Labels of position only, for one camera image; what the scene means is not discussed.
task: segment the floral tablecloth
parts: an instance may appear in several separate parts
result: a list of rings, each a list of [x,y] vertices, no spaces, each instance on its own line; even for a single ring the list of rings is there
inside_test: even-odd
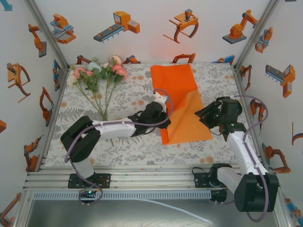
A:
[[[143,110],[153,101],[152,64],[127,64],[129,74],[113,92],[109,105],[108,120],[117,120]],[[191,64],[196,83],[202,96],[204,106],[217,97],[238,94],[232,69],[229,64]],[[106,84],[100,82],[100,91],[105,91]],[[97,111],[89,101],[74,87],[66,87],[59,114],[47,154],[45,166],[68,166],[64,163],[66,150],[60,136],[80,117],[87,115],[92,120],[100,120]],[[244,113],[239,121],[246,123]],[[236,162],[235,156],[223,139],[213,136],[213,140],[191,142],[175,145],[162,145],[160,130],[133,138],[100,140],[90,155],[95,166],[110,165],[187,165],[200,163]]]

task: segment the white wall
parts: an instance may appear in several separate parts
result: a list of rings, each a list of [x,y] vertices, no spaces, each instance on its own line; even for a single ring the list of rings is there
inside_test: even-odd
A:
[[[278,174],[283,192],[296,206],[303,209],[303,139],[297,139],[292,146],[292,122],[294,133],[303,132],[303,1],[284,2],[278,6],[266,28],[273,27],[273,36],[263,54],[253,50],[245,62],[252,65],[251,86],[247,91],[255,95],[268,106],[269,118],[262,128],[261,138],[265,145],[280,149],[291,168],[289,174]],[[284,71],[292,64],[296,71],[293,91],[287,98],[282,96],[282,86],[265,76],[265,66]],[[270,160],[271,167],[282,166],[279,157]]]
[[[9,0],[12,11],[4,11],[0,6],[0,119],[7,124],[7,129],[0,133],[0,212],[22,190],[26,177],[26,161],[23,156],[23,146],[34,142],[42,134],[47,134],[45,120],[39,106],[39,97],[44,86],[56,104],[59,90],[55,92],[53,82],[53,60],[56,58],[50,45],[47,45],[47,55],[39,58],[34,45],[34,36],[28,30],[28,24],[37,23],[30,14],[24,1]],[[37,32],[42,41],[45,37]],[[23,97],[21,91],[7,81],[7,63],[19,63],[28,72],[31,81],[24,85],[24,90],[31,95],[18,103]],[[45,98],[44,105],[51,108]],[[42,150],[44,137],[35,154]]]
[[[135,55],[142,63],[168,63],[176,55],[194,52],[194,62],[199,63],[213,62],[232,54],[238,57],[253,31],[252,24],[246,26],[244,34],[248,38],[244,41],[231,45],[222,36],[229,34],[230,28],[240,23],[242,13],[249,9],[259,19],[268,2],[269,0],[37,0],[36,4],[47,23],[53,20],[53,14],[58,13],[74,27],[77,38],[68,44],[58,43],[69,64],[75,64],[78,55],[88,59],[98,57],[101,62],[106,62],[113,54],[119,54],[123,59]],[[187,9],[191,9],[199,18],[199,29],[191,39],[179,34],[180,44],[177,44],[163,34],[173,37],[176,26],[169,19],[174,19]],[[132,20],[140,23],[140,33],[127,31],[104,43],[94,40],[95,35],[114,24],[115,11],[129,13]]]

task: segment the flower bouquet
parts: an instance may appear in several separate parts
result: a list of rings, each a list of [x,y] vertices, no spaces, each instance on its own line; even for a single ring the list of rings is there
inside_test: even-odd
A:
[[[102,118],[101,120],[107,121],[107,108],[113,91],[121,80],[125,80],[127,78],[127,72],[122,66],[121,59],[117,55],[110,57],[109,62],[105,63],[103,66],[100,66],[97,61],[98,60],[94,58],[88,65],[87,69],[83,67],[75,69],[72,65],[67,78],[67,85],[69,87],[75,85],[92,104],[92,106],[100,113]],[[103,109],[101,105],[102,96],[100,95],[98,86],[98,82],[100,80],[106,80],[105,108]],[[92,92],[95,102],[91,101],[84,90],[90,90]]]

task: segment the orange cloth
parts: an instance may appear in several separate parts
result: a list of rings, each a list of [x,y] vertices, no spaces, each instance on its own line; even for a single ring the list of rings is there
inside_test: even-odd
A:
[[[167,91],[174,104],[171,124],[161,130],[163,144],[211,140],[210,131],[195,115],[203,104],[190,65],[155,65],[151,67],[151,78],[154,89]]]

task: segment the white cable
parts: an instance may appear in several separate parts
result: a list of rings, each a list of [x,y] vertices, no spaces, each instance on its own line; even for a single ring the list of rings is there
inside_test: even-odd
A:
[[[189,214],[189,215],[191,215],[191,216],[193,216],[193,217],[195,217],[195,218],[197,218],[197,219],[200,219],[200,220],[202,220],[202,221],[208,222],[208,223],[210,223],[210,224],[213,223],[212,221],[209,221],[209,220],[207,220],[207,219],[205,219],[205,218],[202,218],[202,217],[200,217],[200,216],[198,216],[198,215],[196,215],[196,214],[190,213],[190,212],[188,212],[188,211],[186,211],[186,210],[183,210],[183,209],[180,209],[180,208],[178,208],[178,207],[173,207],[173,206],[167,205],[167,204],[162,203],[162,202],[153,201],[153,200],[145,200],[145,199],[135,199],[135,200],[144,201],[144,202],[151,202],[151,203],[155,203],[155,204],[158,204],[158,205],[161,205],[161,206],[164,206],[164,207],[172,208],[172,209],[174,209],[174,210],[178,210],[178,211],[181,211],[181,212],[183,212],[183,213]]]

